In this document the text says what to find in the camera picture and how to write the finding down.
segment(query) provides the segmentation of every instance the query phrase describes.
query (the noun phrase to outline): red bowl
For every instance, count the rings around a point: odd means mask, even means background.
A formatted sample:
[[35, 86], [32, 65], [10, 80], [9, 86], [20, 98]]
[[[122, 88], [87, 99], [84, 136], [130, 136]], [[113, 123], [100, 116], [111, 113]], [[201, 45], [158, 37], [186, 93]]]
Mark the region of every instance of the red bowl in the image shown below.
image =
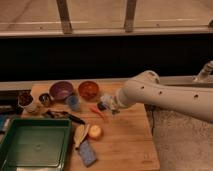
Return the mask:
[[50, 87], [49, 93], [55, 100], [65, 100], [74, 92], [73, 85], [67, 81], [59, 81]]
[[78, 92], [83, 99], [89, 101], [98, 95], [99, 87], [93, 81], [84, 81], [79, 85]]

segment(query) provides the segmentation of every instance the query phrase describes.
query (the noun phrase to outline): small cup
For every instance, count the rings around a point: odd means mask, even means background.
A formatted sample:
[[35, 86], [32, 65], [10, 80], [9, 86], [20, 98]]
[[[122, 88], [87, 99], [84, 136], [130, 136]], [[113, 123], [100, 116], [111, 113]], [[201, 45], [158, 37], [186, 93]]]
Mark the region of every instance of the small cup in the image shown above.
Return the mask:
[[66, 104], [71, 108], [72, 111], [79, 112], [80, 111], [80, 104], [78, 96], [71, 95], [67, 97]]
[[41, 102], [44, 107], [50, 107], [52, 104], [52, 100], [50, 98], [50, 95], [48, 93], [43, 93], [39, 96], [39, 101]]
[[35, 103], [35, 101], [32, 101], [30, 104], [26, 106], [22, 106], [19, 104], [20, 107], [22, 107], [24, 110], [26, 110], [29, 114], [37, 114], [39, 112], [38, 105]]

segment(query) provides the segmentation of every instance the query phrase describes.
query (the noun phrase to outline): blue sponge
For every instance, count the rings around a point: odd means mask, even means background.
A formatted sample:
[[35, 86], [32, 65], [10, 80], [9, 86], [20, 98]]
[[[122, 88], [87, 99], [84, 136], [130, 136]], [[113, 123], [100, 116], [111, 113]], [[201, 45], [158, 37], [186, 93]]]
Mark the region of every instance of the blue sponge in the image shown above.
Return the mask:
[[87, 140], [83, 141], [79, 147], [78, 154], [86, 167], [92, 165], [96, 160], [96, 155]]

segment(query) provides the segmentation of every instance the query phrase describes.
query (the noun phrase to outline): wooden table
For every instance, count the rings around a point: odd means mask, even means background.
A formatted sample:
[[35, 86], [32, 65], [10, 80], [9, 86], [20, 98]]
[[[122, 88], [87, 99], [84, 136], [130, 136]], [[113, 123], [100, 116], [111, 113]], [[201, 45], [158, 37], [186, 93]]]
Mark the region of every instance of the wooden table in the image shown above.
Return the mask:
[[[79, 82], [72, 82], [77, 89]], [[101, 93], [114, 94], [123, 82], [98, 82]], [[49, 91], [51, 84], [35, 84], [31, 94], [37, 102], [41, 93]], [[66, 110], [87, 123], [99, 124], [104, 130], [100, 141], [89, 140], [96, 152], [98, 161], [86, 168], [77, 152], [73, 149], [69, 153], [66, 171], [148, 171], [159, 170], [159, 161], [153, 143], [146, 111], [143, 104], [136, 104], [129, 109], [124, 109], [120, 114], [112, 116], [105, 111], [109, 123], [105, 123], [97, 114], [90, 112], [88, 103], [80, 99], [82, 112], [70, 111], [65, 104], [55, 104], [54, 110]]]

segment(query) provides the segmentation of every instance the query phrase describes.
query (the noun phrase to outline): green tray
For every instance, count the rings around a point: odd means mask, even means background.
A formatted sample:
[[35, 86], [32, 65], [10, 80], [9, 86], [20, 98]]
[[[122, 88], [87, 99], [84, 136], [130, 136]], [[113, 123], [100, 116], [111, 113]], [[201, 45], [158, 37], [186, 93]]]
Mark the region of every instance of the green tray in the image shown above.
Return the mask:
[[0, 144], [0, 170], [62, 171], [70, 135], [70, 120], [14, 119]]

